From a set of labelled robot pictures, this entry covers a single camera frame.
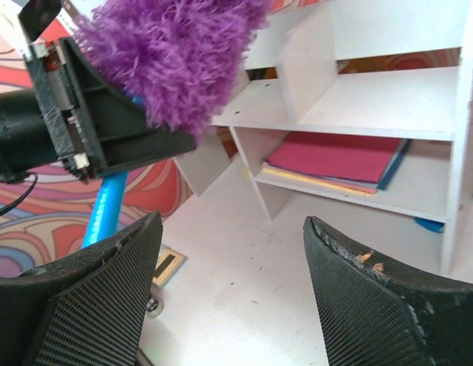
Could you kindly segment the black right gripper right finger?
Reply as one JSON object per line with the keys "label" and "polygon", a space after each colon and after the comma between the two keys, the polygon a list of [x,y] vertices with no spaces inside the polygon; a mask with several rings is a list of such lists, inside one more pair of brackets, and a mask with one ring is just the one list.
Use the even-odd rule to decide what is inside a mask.
{"label": "black right gripper right finger", "polygon": [[473,365],[473,284],[411,267],[317,217],[307,259],[331,365]]}

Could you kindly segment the small yellow book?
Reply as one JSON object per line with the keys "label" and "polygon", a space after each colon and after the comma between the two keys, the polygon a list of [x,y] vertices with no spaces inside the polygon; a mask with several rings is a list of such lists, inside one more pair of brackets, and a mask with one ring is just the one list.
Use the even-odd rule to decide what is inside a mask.
{"label": "small yellow book", "polygon": [[164,287],[186,260],[187,257],[182,253],[162,245],[156,262],[153,283],[158,287]]}

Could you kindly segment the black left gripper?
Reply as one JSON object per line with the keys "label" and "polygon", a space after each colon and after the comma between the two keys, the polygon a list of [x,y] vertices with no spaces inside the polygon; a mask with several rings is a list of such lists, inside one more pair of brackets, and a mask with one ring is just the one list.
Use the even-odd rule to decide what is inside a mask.
{"label": "black left gripper", "polygon": [[72,38],[60,49],[64,66],[55,43],[32,45],[34,87],[0,94],[1,182],[21,183],[53,162],[87,181],[88,160],[90,174],[103,177],[196,149],[190,133],[148,127],[144,108],[106,82]]}

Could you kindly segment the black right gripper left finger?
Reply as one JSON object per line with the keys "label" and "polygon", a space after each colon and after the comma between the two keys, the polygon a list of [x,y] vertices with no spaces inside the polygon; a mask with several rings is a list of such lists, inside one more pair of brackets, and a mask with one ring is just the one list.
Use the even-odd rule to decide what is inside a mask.
{"label": "black right gripper left finger", "polygon": [[0,278],[0,365],[135,365],[162,220]]}

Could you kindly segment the purple fluffy duster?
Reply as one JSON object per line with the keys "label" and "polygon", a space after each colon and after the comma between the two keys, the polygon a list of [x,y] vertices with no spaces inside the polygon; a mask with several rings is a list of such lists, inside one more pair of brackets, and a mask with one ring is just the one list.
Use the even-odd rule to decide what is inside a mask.
{"label": "purple fluffy duster", "polygon": [[271,1],[105,1],[74,38],[147,123],[199,137],[230,100]]}

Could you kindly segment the white black stapler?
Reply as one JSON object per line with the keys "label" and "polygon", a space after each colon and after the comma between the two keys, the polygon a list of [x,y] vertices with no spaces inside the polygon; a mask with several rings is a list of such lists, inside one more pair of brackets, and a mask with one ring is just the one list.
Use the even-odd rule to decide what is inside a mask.
{"label": "white black stapler", "polygon": [[146,315],[149,318],[157,318],[164,310],[165,303],[162,295],[162,289],[157,284],[151,284],[150,298],[146,305]]}

